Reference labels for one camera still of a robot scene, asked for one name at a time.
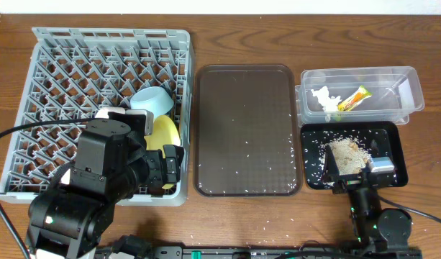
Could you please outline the yellow round plate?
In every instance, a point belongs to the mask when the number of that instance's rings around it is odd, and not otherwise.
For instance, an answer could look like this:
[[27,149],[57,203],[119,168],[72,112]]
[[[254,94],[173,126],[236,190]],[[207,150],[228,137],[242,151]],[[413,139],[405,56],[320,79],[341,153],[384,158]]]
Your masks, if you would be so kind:
[[172,119],[161,115],[153,122],[153,132],[144,136],[147,150],[162,150],[164,145],[181,145],[178,130]]

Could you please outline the green orange snack wrapper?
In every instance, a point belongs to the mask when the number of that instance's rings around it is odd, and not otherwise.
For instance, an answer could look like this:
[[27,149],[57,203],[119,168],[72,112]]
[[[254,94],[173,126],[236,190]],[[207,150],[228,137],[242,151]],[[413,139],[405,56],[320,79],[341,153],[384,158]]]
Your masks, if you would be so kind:
[[361,85],[351,96],[338,104],[337,108],[341,112],[348,112],[370,97],[372,97],[372,93],[365,86]]

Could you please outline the white tissue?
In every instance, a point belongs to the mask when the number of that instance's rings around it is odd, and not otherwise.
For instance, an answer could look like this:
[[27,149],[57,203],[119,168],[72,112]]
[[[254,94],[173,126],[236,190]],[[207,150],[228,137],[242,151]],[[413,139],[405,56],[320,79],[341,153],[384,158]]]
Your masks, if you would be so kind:
[[322,106],[324,112],[337,112],[338,104],[341,102],[341,96],[330,96],[329,90],[323,86],[319,90],[311,90],[312,96],[317,98],[318,103]]

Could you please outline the light blue bowl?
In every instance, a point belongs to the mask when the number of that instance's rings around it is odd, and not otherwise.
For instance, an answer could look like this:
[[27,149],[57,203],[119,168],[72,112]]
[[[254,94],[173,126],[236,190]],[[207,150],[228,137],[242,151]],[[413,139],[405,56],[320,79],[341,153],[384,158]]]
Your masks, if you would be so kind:
[[130,99],[133,110],[147,110],[154,115],[154,119],[166,115],[174,106],[174,100],[168,92],[160,86],[144,88],[134,94]]

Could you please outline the white round bowl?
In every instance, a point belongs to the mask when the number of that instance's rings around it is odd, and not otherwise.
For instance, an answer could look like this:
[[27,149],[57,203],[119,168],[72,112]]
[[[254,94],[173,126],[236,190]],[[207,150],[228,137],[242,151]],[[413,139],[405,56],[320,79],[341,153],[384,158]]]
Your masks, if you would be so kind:
[[95,118],[96,119],[108,119],[110,112],[114,112],[114,113],[118,113],[118,114],[125,114],[126,109],[122,108],[122,107],[105,106],[97,111]]

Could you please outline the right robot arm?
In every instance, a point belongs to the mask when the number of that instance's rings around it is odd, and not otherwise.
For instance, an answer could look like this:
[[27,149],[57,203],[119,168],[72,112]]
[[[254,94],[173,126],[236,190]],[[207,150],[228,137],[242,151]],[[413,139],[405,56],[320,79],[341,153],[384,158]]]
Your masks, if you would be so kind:
[[347,194],[358,240],[344,241],[341,250],[353,255],[397,258],[409,253],[412,218],[405,209],[385,209],[378,194],[396,180],[397,167],[389,156],[373,157],[351,141],[324,148],[323,180],[333,194]]

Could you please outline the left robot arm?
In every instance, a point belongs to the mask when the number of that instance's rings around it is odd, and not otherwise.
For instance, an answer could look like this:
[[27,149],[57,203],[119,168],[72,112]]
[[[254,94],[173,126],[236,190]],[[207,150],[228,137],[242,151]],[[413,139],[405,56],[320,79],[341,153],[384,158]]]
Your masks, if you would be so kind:
[[78,139],[76,159],[59,168],[29,206],[25,242],[30,255],[82,258],[99,245],[115,206],[141,186],[164,187],[181,177],[185,150],[149,150],[143,120],[130,125],[94,119]]

